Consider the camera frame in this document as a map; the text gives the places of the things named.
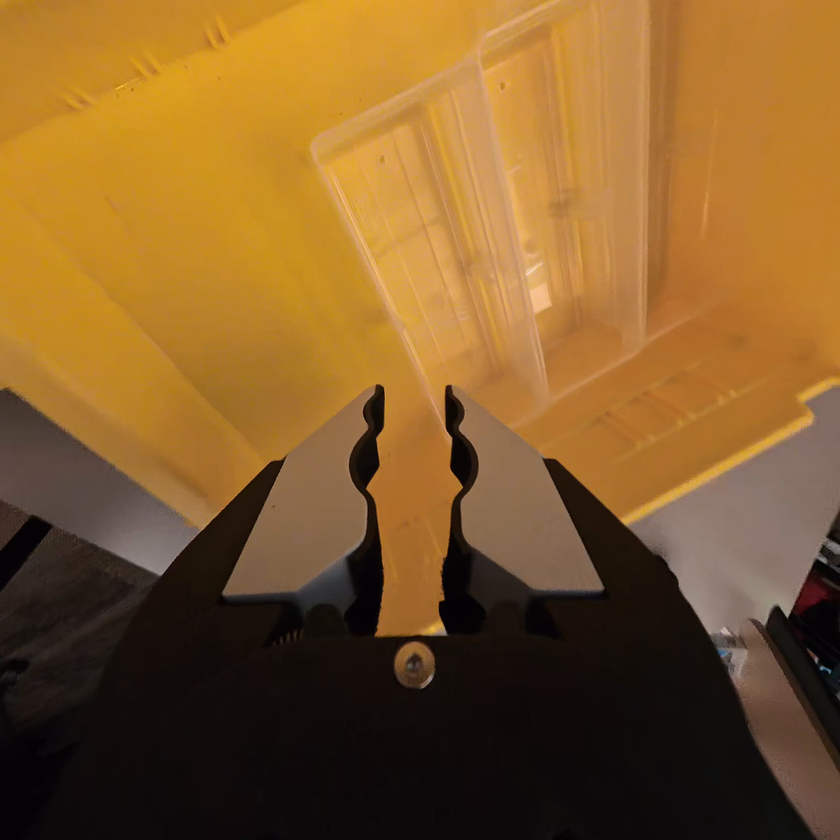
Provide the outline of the yellow storage bin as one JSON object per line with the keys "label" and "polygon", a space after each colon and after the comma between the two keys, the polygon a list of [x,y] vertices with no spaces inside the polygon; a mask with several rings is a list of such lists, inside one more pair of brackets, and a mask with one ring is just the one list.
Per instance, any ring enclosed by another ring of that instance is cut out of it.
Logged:
{"label": "yellow storage bin", "polygon": [[[195,524],[381,383],[379,505],[442,508],[444,390],[310,147],[540,3],[2,2],[2,383]],[[508,423],[626,522],[838,386],[838,2],[650,8],[644,343],[537,323]]]}

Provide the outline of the clear plastic drawer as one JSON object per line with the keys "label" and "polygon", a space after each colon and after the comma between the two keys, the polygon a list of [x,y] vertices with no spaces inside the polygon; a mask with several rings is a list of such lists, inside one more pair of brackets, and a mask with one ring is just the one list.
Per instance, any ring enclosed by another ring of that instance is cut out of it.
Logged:
{"label": "clear plastic drawer", "polygon": [[326,189],[433,399],[510,424],[548,378],[477,54],[311,142]]}
{"label": "clear plastic drawer", "polygon": [[650,2],[520,6],[479,61],[543,346],[644,343]]}

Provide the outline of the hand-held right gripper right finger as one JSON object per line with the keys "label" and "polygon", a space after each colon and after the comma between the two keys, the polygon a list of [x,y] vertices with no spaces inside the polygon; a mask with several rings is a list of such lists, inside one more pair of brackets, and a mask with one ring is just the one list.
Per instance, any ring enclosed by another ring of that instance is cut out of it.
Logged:
{"label": "hand-held right gripper right finger", "polygon": [[455,385],[445,389],[450,512],[440,621],[449,636],[559,636],[556,600],[604,583],[540,452]]}

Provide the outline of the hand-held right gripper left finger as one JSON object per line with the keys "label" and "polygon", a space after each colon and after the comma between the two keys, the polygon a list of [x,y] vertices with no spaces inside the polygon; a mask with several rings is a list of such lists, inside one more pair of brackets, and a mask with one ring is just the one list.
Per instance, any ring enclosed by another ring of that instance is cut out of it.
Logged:
{"label": "hand-held right gripper left finger", "polygon": [[334,607],[352,634],[375,635],[384,571],[369,485],[380,466],[385,389],[356,396],[283,459],[224,588],[236,606]]}

